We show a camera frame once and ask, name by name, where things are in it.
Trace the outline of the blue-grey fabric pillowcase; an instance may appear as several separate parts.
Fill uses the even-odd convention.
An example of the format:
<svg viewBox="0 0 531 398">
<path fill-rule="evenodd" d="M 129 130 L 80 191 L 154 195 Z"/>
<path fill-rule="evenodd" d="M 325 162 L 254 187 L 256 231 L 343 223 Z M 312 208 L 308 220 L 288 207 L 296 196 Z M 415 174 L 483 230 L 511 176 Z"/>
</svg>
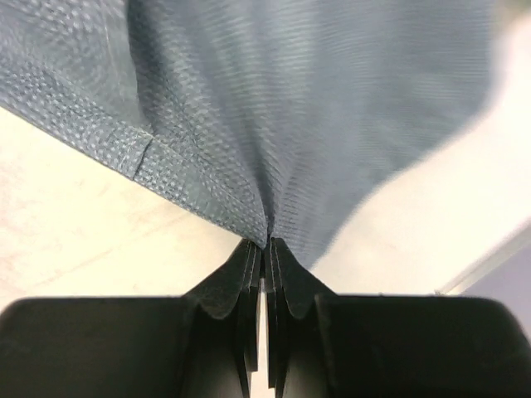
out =
<svg viewBox="0 0 531 398">
<path fill-rule="evenodd" d="M 486 102 L 493 1 L 4 1 L 1 105 L 312 265 Z"/>
</svg>

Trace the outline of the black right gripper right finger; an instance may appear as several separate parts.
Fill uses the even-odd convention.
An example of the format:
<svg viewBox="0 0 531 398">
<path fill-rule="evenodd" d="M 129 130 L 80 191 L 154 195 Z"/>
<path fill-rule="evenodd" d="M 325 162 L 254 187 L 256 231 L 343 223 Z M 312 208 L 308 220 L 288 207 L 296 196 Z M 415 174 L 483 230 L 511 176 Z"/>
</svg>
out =
<svg viewBox="0 0 531 398">
<path fill-rule="evenodd" d="M 264 251 L 278 397 L 527 397 L 530 344 L 487 298 L 336 294 L 287 244 Z"/>
</svg>

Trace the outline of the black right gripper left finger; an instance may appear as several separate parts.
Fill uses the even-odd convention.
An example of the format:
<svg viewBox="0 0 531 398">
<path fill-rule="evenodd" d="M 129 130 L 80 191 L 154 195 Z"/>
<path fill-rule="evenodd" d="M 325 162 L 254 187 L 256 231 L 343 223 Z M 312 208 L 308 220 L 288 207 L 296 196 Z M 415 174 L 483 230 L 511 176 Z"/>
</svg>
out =
<svg viewBox="0 0 531 398">
<path fill-rule="evenodd" d="M 4 397 L 247 397 L 261 250 L 179 297 L 24 298 L 1 314 Z"/>
</svg>

